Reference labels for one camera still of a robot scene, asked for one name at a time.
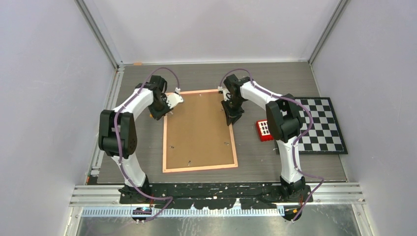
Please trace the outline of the pink picture frame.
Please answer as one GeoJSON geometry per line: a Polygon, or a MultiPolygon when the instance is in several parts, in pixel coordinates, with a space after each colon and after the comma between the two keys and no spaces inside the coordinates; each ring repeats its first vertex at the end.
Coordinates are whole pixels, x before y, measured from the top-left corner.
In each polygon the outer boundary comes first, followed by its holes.
{"type": "Polygon", "coordinates": [[[238,167],[232,125],[226,124],[216,89],[184,91],[184,102],[164,117],[162,171],[191,172],[238,167]]]}

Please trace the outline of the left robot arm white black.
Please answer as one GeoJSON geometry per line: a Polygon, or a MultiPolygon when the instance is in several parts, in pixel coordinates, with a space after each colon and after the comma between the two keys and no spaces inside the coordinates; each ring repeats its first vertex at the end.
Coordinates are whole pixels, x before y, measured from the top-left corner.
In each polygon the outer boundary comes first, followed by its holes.
{"type": "Polygon", "coordinates": [[[136,118],[149,109],[155,120],[172,110],[165,94],[167,82],[152,75],[150,81],[138,84],[129,98],[112,110],[103,110],[99,119],[98,146],[118,165],[124,178],[125,195],[132,195],[138,203],[146,203],[151,196],[149,179],[136,157],[138,142],[136,118]]]}

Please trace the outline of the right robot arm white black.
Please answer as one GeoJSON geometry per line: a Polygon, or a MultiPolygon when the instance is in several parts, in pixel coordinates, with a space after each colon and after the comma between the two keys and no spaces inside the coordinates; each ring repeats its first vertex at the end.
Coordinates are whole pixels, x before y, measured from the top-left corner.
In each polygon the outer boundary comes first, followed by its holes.
{"type": "Polygon", "coordinates": [[[239,79],[234,74],[224,76],[218,91],[224,96],[221,104],[227,125],[241,118],[245,101],[251,101],[265,110],[268,131],[277,144],[281,160],[281,185],[278,192],[284,200],[293,202],[305,188],[305,178],[299,172],[296,141],[303,122],[295,98],[291,94],[281,95],[267,90],[250,77],[239,79]]]}

